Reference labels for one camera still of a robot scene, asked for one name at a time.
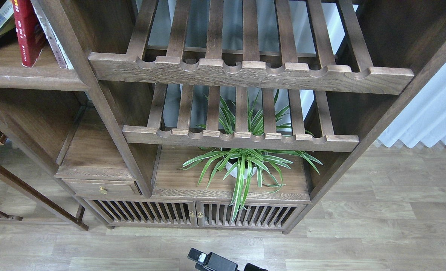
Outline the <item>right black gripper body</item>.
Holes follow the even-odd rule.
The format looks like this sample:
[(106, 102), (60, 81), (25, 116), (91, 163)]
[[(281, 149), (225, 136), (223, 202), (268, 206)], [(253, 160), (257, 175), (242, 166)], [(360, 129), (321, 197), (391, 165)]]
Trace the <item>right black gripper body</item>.
[(259, 266), (256, 266), (252, 263), (247, 263), (243, 271), (268, 271), (267, 269), (263, 269)]

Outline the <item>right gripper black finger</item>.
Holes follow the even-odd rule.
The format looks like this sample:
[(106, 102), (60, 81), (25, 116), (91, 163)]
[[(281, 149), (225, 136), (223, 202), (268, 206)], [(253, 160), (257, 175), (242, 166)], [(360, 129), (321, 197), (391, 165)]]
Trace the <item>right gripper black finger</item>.
[(191, 248), (188, 259), (194, 261), (195, 268), (199, 271), (237, 271), (238, 264), (213, 252), (205, 254)]

